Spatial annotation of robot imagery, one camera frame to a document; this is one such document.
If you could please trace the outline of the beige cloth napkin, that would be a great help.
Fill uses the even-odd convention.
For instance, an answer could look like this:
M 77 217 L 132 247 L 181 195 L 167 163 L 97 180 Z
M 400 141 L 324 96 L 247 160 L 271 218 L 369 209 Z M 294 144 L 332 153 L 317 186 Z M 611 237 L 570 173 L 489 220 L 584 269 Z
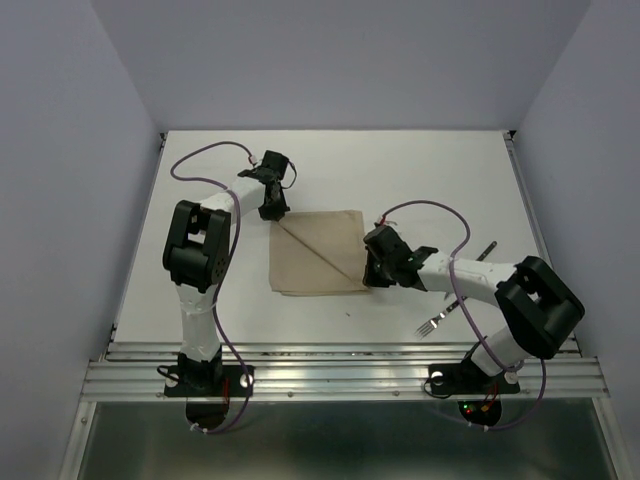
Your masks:
M 367 293 L 364 236 L 358 210 L 291 213 L 272 223 L 271 289 L 298 297 Z

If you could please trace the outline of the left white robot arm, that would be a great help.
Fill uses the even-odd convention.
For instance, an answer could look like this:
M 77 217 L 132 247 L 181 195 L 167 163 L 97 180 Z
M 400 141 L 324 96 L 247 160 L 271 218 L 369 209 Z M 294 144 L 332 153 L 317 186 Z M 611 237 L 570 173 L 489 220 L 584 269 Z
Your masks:
M 282 184 L 296 167 L 285 155 L 266 151 L 248 156 L 250 167 L 226 185 L 204 176 L 183 176 L 177 169 L 207 151 L 187 154 L 170 168 L 180 182 L 203 183 L 220 191 L 201 201 L 179 201 L 162 254 L 162 266 L 176 287 L 182 325 L 177 377 L 199 393 L 215 392 L 222 382 L 222 342 L 217 301 L 239 243 L 241 219 L 256 211 L 264 221 L 279 221 L 290 211 Z

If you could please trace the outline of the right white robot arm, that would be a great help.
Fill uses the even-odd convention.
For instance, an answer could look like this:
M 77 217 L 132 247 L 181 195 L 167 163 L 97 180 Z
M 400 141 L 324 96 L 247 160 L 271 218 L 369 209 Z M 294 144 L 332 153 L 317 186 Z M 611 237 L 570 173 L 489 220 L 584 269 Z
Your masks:
M 364 284 L 400 286 L 423 292 L 447 292 L 460 303 L 476 300 L 499 309 L 506 326 L 478 345 L 457 365 L 463 384 L 482 390 L 508 367 L 528 357 L 553 358 L 585 307 L 541 258 L 516 264 L 453 259 L 434 247 L 416 250 L 388 225 L 364 237 Z

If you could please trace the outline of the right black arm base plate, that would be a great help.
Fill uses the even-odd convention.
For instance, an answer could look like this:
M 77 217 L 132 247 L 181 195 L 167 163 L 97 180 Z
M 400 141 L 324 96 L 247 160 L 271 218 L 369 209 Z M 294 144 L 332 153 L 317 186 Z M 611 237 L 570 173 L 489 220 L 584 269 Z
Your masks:
M 474 364 L 436 363 L 428 366 L 423 389 L 436 397 L 484 395 L 486 393 L 513 395 L 520 392 L 518 381 L 509 383 L 504 374 L 488 376 Z

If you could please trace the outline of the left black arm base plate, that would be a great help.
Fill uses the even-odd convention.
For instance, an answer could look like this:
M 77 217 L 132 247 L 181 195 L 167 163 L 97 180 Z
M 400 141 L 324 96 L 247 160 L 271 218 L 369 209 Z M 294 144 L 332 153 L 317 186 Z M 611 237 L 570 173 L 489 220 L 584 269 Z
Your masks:
M 222 364 L 214 373 L 184 373 L 178 365 L 160 365 L 156 372 L 164 379 L 168 398 L 235 398 L 253 395 L 254 367 Z

